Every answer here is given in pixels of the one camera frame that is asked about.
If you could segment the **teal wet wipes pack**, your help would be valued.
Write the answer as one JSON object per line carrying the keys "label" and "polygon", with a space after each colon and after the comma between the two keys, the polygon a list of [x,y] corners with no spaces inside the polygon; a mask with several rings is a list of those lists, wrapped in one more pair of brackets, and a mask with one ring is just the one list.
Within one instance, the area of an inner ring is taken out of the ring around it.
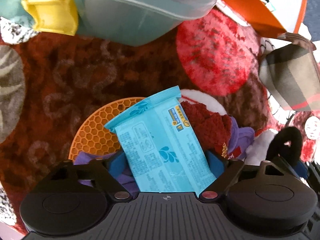
{"label": "teal wet wipes pack", "polygon": [[181,106],[178,86],[154,94],[105,124],[116,134],[142,192],[194,192],[216,177]]}

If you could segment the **white plush paw toy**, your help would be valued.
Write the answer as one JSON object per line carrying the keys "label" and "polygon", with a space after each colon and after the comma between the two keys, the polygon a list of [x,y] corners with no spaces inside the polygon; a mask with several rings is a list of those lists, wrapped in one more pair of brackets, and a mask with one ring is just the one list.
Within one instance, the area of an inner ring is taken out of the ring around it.
{"label": "white plush paw toy", "polygon": [[268,147],[276,134],[276,130],[267,129],[255,137],[253,144],[246,149],[245,164],[259,166],[266,159]]}

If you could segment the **black fuzzy hair scrunchie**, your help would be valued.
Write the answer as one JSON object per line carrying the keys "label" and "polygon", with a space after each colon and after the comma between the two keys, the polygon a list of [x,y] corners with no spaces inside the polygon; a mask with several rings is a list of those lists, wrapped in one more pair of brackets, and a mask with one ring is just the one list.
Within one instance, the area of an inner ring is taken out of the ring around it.
{"label": "black fuzzy hair scrunchie", "polygon": [[266,160],[272,161],[275,157],[280,156],[294,167],[300,160],[302,147],[303,138],[300,130],[293,126],[285,127],[271,141]]}

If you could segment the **clear plastic storage box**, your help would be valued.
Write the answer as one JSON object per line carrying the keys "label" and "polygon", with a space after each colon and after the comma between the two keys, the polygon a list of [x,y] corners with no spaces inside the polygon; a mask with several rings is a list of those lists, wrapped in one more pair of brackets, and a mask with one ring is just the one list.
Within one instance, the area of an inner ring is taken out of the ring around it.
{"label": "clear plastic storage box", "polygon": [[217,0],[1,0],[1,16],[35,31],[85,35],[129,46],[147,44]]}

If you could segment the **patterned red fleece blanket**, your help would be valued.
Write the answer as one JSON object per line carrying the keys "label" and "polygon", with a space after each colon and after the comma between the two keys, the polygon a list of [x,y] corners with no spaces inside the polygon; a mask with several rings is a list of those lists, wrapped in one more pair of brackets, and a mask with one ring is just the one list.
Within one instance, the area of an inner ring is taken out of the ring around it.
{"label": "patterned red fleece blanket", "polygon": [[240,127],[256,133],[280,129],[285,121],[303,128],[319,112],[295,115],[267,97],[258,77],[265,41],[218,9],[184,22],[140,47],[83,36],[25,34],[7,24],[1,32],[2,67],[11,72],[1,85],[10,114],[1,105],[1,221],[24,233],[18,216],[24,196],[66,159],[74,136],[97,109],[119,99],[148,97],[178,86],[203,101],[217,100]]}

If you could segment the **orange cardboard box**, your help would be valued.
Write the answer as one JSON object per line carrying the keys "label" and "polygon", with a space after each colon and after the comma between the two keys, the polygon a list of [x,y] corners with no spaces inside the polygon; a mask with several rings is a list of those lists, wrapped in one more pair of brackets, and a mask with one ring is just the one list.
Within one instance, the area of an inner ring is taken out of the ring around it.
{"label": "orange cardboard box", "polygon": [[308,0],[217,0],[216,7],[243,27],[260,36],[277,38],[299,32]]}

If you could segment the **purple cloth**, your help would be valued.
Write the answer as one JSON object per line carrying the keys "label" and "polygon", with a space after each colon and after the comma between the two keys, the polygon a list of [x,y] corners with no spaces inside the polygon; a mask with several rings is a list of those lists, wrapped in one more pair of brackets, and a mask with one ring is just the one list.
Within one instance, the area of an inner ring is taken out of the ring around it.
{"label": "purple cloth", "polygon": [[[243,158],[245,156],[246,148],[253,143],[255,132],[251,127],[239,128],[236,119],[232,116],[230,116],[230,119],[232,121],[232,126],[227,157]],[[98,155],[81,151],[76,157],[74,165],[87,164],[92,159],[97,159],[98,157]],[[112,165],[115,166],[116,171],[110,171],[110,174],[112,174],[112,176],[135,197],[139,192],[139,187],[132,175],[125,154],[121,152],[120,157],[117,157],[116,160],[112,162]]]}

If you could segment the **plaid cosmetic pouch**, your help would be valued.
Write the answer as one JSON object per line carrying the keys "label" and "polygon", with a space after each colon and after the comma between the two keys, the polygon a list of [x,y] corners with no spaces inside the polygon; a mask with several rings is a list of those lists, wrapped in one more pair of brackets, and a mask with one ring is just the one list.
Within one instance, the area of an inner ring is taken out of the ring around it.
{"label": "plaid cosmetic pouch", "polygon": [[299,34],[284,33],[289,44],[275,49],[260,61],[259,78],[284,110],[319,110],[319,66],[315,45]]}

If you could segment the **orange honeycomb silicone mat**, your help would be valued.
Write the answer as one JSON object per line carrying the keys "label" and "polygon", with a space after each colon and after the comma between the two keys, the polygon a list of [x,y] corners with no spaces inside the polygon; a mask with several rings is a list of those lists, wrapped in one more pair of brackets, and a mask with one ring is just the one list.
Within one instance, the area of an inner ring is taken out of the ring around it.
{"label": "orange honeycomb silicone mat", "polygon": [[91,114],[78,129],[72,141],[68,159],[75,161],[81,151],[98,156],[117,152],[120,149],[118,138],[104,125],[141,100],[143,100],[141,97],[116,100]]}

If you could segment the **dark red knitted item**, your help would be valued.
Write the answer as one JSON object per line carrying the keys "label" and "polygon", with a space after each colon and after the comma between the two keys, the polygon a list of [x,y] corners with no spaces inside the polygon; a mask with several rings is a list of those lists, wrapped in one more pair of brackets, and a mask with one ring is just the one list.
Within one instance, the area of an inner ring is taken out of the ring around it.
{"label": "dark red knitted item", "polygon": [[196,137],[204,151],[213,151],[227,158],[232,121],[228,115],[208,111],[202,103],[181,102]]}

